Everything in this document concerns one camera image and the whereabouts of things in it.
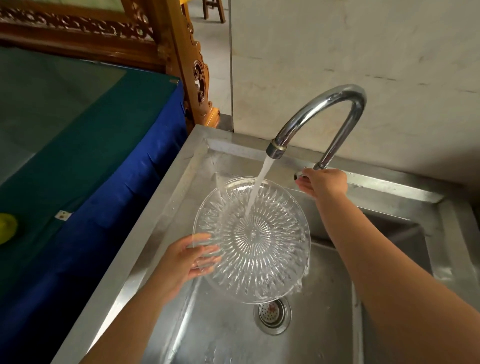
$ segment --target forearm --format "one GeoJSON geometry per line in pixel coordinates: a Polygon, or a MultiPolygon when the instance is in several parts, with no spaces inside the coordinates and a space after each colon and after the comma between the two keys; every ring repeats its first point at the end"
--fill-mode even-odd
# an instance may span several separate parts
{"type": "Polygon", "coordinates": [[[139,363],[162,312],[164,297],[149,280],[120,311],[81,364],[139,363]]]}
{"type": "Polygon", "coordinates": [[[410,362],[480,359],[480,315],[472,307],[403,254],[345,195],[323,195],[317,205],[363,304],[392,347],[410,362]]]}

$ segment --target sink basin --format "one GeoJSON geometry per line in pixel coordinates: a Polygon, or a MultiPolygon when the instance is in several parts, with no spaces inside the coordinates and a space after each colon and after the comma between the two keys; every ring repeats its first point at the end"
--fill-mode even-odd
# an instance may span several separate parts
{"type": "MultiPolygon", "coordinates": [[[[258,175],[267,145],[265,140],[195,127],[57,354],[58,363],[75,363],[84,355],[148,279],[168,244],[192,233],[198,208],[217,181],[258,175]]],[[[286,329],[279,335],[267,333],[258,317],[276,315],[275,309],[237,303],[196,279],[164,308],[143,363],[392,362],[314,201],[294,183],[294,173],[320,157],[289,147],[266,177],[295,197],[312,236],[303,287],[280,304],[282,312],[291,313],[286,329]]],[[[330,166],[347,173],[348,197],[386,237],[480,309],[480,232],[461,188],[339,157],[330,166]]]]}

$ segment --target faucet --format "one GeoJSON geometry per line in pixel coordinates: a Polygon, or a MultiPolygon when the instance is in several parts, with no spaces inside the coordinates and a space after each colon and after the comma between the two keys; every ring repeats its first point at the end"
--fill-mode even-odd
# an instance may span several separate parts
{"type": "Polygon", "coordinates": [[[320,111],[342,101],[352,102],[350,113],[338,133],[335,135],[335,138],[331,142],[322,159],[313,167],[314,170],[324,170],[327,168],[335,153],[340,149],[355,125],[357,125],[357,122],[363,114],[363,110],[365,110],[367,95],[365,90],[360,86],[337,86],[318,95],[293,115],[293,117],[285,124],[276,138],[268,145],[267,155],[273,159],[280,159],[285,153],[290,140],[292,140],[293,136],[308,122],[308,120],[313,118],[320,111]]]}

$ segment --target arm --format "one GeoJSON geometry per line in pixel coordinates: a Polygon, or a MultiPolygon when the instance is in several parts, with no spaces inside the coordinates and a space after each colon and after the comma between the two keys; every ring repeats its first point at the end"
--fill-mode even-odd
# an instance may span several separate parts
{"type": "Polygon", "coordinates": [[[347,196],[339,170],[297,180],[382,338],[408,363],[480,363],[480,314],[380,233],[347,196]]]}
{"type": "Polygon", "coordinates": [[[180,292],[183,284],[209,274],[220,257],[202,258],[218,250],[216,245],[187,248],[209,234],[187,236],[170,245],[148,282],[125,305],[80,364],[139,363],[165,304],[180,292]]]}

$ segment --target clear glass plate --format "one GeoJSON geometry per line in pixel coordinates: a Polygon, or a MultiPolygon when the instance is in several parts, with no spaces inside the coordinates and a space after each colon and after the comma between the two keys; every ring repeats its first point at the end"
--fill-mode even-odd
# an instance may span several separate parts
{"type": "Polygon", "coordinates": [[[308,271],[310,230],[299,204],[279,185],[263,180],[248,217],[245,209],[255,177],[228,181],[198,210],[193,233],[212,234],[222,261],[207,281],[243,303],[285,296],[308,271]]]}

